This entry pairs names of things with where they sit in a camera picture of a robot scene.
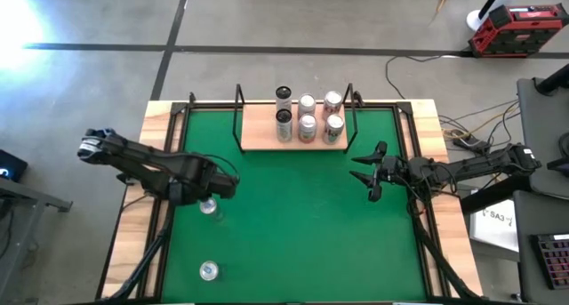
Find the wooden board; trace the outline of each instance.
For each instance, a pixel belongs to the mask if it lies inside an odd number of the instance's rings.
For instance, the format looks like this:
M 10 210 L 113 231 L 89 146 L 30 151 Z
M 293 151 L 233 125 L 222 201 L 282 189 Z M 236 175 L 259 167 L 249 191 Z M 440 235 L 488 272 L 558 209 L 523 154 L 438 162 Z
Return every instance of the wooden board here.
M 398 101 L 401 100 L 366 100 L 365 102 Z M 409 101 L 413 104 L 413 116 L 422 155 L 424 157 L 432 157 L 440 162 L 448 162 L 435 102 L 433 100 Z M 144 124 L 140 133 L 141 143 L 156 148 L 163 147 L 171 105 L 172 101 L 164 100 L 148 103 Z M 413 149 L 411 148 L 411 140 L 406 124 L 403 124 L 403 130 L 407 154 L 412 157 Z M 179 135 L 175 134 L 174 137 L 173 144 L 177 144 L 176 140 L 179 138 Z M 139 196 L 140 189 L 128 189 L 125 203 Z M 144 202 L 140 202 L 140 205 L 130 206 L 121 215 L 114 246 L 111 251 L 111 261 L 103 286 L 103 297 L 110 296 L 116 291 L 140 261 L 144 242 L 146 241 L 151 207 L 152 204 L 144 200 Z M 482 287 L 478 279 L 477 267 L 470 248 L 469 235 L 462 217 L 460 202 L 456 197 L 440 195 L 433 199 L 433 209 L 443 255 L 466 285 L 473 292 L 482 295 Z M 440 295 L 440 286 L 437 283 L 437 266 L 431 257 L 428 257 L 428 263 L 435 295 Z M 154 274 L 156 274 L 155 261 L 153 261 L 153 265 L 150 267 L 147 285 L 148 296 L 153 292 Z
M 293 139 L 282 142 L 276 137 L 276 105 L 251 104 L 243 106 L 243 125 L 241 148 L 243 150 L 341 150 L 348 147 L 346 126 L 338 141 L 332 145 L 324 143 L 325 121 L 322 118 L 323 104 L 317 104 L 317 137 L 310 143 L 299 140 L 298 104 L 293 104 Z M 346 121 L 344 107 L 340 108 L 340 117 Z

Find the soda can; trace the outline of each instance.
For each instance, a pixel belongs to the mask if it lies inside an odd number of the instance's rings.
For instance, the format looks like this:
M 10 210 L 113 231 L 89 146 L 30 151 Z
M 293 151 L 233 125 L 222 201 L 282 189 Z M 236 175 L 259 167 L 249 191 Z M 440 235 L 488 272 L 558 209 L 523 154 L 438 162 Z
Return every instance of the soda can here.
M 324 129 L 324 142 L 332 145 L 340 138 L 344 130 L 344 120 L 338 114 L 331 114 L 326 119 L 326 127 Z
M 206 261 L 199 268 L 199 276 L 204 281 L 213 281 L 220 274 L 220 267 L 214 261 Z
M 305 114 L 314 115 L 316 110 L 317 110 L 317 101 L 314 99 L 314 97 L 312 97 L 312 95 L 310 94 L 302 94 L 301 97 L 299 98 L 298 118 L 301 119 L 301 117 Z
M 287 109 L 293 111 L 293 92 L 286 86 L 281 86 L 276 89 L 276 111 Z
M 276 113 L 276 137 L 280 141 L 293 139 L 293 113 L 288 109 L 280 109 Z
M 205 202 L 199 202 L 199 210 L 216 220 L 221 219 L 221 210 L 213 198 L 208 198 Z
M 317 118 L 312 114 L 304 114 L 299 120 L 299 140 L 310 143 L 317 136 Z
M 340 113 L 341 108 L 341 94 L 336 91 L 327 92 L 324 96 L 324 110 L 322 111 L 322 118 L 325 120 L 331 114 Z

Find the can lid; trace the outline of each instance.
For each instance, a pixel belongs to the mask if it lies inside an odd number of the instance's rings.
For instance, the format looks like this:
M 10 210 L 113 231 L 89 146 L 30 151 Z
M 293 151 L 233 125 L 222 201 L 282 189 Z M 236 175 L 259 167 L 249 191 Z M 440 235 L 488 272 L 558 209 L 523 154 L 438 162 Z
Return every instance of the can lid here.
M 276 120 L 279 123 L 288 123 L 293 119 L 293 113 L 290 110 L 283 108 L 277 111 L 276 113 Z
M 341 103 L 341 95 L 339 92 L 336 92 L 336 91 L 327 92 L 324 99 L 331 104 L 340 104 Z
M 293 92 L 291 92 L 291 89 L 286 86 L 280 86 L 276 89 L 275 94 L 279 99 L 286 100 L 287 98 L 291 97 Z
M 317 118 L 312 114 L 304 114 L 301 117 L 301 125 L 307 128 L 312 128 L 317 125 Z
M 314 100 L 314 97 L 312 97 L 312 95 L 309 95 L 309 94 L 302 95 L 300 102 L 301 102 L 302 106 L 306 106 L 306 107 L 313 107 L 314 104 L 316 103 L 316 101 Z
M 211 214 L 217 209 L 217 202 L 213 198 L 209 198 L 205 202 L 199 202 L 199 210 L 205 214 Z
M 214 280 L 220 273 L 220 268 L 213 261 L 206 261 L 199 268 L 199 276 L 206 281 Z
M 328 120 L 326 120 L 328 125 L 332 128 L 341 128 L 344 126 L 344 120 L 338 114 L 332 114 L 328 116 Z

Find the wooden tray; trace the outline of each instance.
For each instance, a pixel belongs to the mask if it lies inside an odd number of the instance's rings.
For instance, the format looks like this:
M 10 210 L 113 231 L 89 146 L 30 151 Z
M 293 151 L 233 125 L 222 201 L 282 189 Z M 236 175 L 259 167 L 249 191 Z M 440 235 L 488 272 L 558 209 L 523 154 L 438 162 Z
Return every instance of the wooden tray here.
M 299 140 L 297 119 L 298 104 L 293 103 L 293 139 L 281 142 L 276 137 L 276 104 L 245 104 L 243 106 L 243 125 L 241 132 L 241 148 L 243 150 L 342 150 L 348 147 L 346 119 L 344 107 L 340 108 L 340 117 L 344 119 L 344 131 L 340 139 L 328 145 L 324 143 L 325 121 L 322 118 L 323 104 L 317 104 L 317 137 L 310 143 Z

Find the wooden table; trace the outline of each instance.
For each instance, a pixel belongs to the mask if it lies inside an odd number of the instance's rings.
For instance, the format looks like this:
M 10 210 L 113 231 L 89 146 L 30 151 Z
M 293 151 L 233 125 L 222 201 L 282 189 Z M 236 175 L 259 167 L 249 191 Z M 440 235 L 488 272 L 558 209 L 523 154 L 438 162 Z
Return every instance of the wooden table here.
M 400 100 L 377 100 L 381 102 L 398 102 Z M 409 100 L 413 104 L 413 116 L 424 157 L 432 157 L 440 162 L 448 162 L 445 142 L 438 121 L 437 109 L 433 100 Z M 150 101 L 144 116 L 144 124 L 140 133 L 140 143 L 163 148 L 166 130 L 170 118 L 172 101 Z M 407 139 L 407 155 L 413 155 L 413 148 L 409 141 L 409 130 L 404 125 L 404 136 Z M 180 137 L 180 124 L 175 127 L 172 151 L 177 150 Z M 124 204 L 143 195 L 138 186 L 129 187 L 124 197 Z M 131 205 L 119 216 L 113 244 L 109 252 L 108 266 L 103 271 L 100 295 L 110 296 L 128 278 L 138 264 L 143 254 L 153 200 L 147 198 L 135 205 Z M 477 268 L 470 248 L 469 235 L 462 217 L 461 205 L 456 197 L 440 195 L 433 199 L 433 210 L 437 222 L 437 230 L 445 258 L 453 266 L 459 277 L 475 293 L 482 294 L 478 279 Z M 166 208 L 161 208 L 161 218 L 164 218 Z M 156 265 L 159 255 L 153 260 L 150 267 L 146 295 L 154 292 L 156 280 Z M 433 281 L 435 295 L 440 295 L 438 285 L 437 266 L 428 256 L 429 272 Z

